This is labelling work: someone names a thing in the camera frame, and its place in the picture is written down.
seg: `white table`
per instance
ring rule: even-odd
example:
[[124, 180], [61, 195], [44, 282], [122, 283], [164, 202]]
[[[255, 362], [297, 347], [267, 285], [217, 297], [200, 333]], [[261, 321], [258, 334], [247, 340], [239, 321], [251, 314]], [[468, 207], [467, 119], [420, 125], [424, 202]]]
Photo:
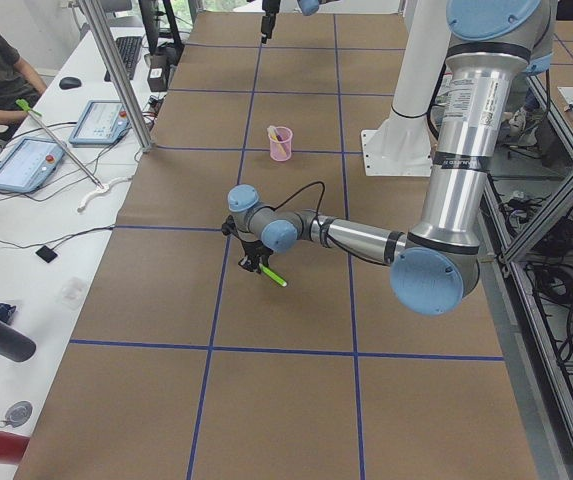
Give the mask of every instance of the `white table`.
[[[119, 28], [113, 29], [113, 34], [116, 37], [141, 35], [143, 30]], [[76, 121], [89, 100], [118, 99], [112, 83], [103, 81], [105, 71], [92, 35], [88, 34], [35, 109], [50, 125]], [[142, 60], [131, 82], [142, 107], [151, 95], [147, 73], [148, 68]], [[61, 90], [59, 80], [65, 76], [80, 78], [82, 86]], [[36, 125], [27, 119], [18, 133], [33, 128]], [[60, 138], [67, 139], [71, 131], [72, 127], [57, 130], [57, 133]], [[45, 137], [40, 132], [30, 136]], [[100, 150], [78, 148], [75, 153], [87, 162], [95, 158]], [[101, 157], [97, 177], [106, 182], [115, 177], [133, 175], [137, 168], [134, 157], [138, 151], [139, 144], [131, 131]], [[44, 198], [63, 185], [81, 178], [84, 178], [83, 174], [67, 159], [47, 181], [52, 184], [33, 195]], [[116, 185], [107, 195], [93, 199], [81, 214], [76, 210], [79, 202], [95, 188], [88, 179], [42, 203], [21, 196], [8, 199], [8, 196], [0, 194], [0, 199], [4, 199], [0, 201], [0, 239], [28, 245], [111, 225], [129, 186], [130, 183]], [[17, 305], [13, 327], [37, 344], [35, 355], [24, 363], [14, 363], [0, 357], [0, 420], [8, 407], [20, 400], [28, 400], [34, 407], [28, 423], [15, 429], [6, 427], [6, 431], [26, 436], [32, 434], [109, 238], [109, 231], [76, 237], [57, 249], [59, 257], [50, 264], [35, 255], [38, 247], [20, 250], [0, 244], [0, 302]], [[74, 290], [73, 298], [66, 299], [62, 289], [70, 285], [81, 289]], [[80, 388], [91, 386], [80, 385]], [[0, 465], [0, 480], [11, 479], [15, 470], [14, 466]]]

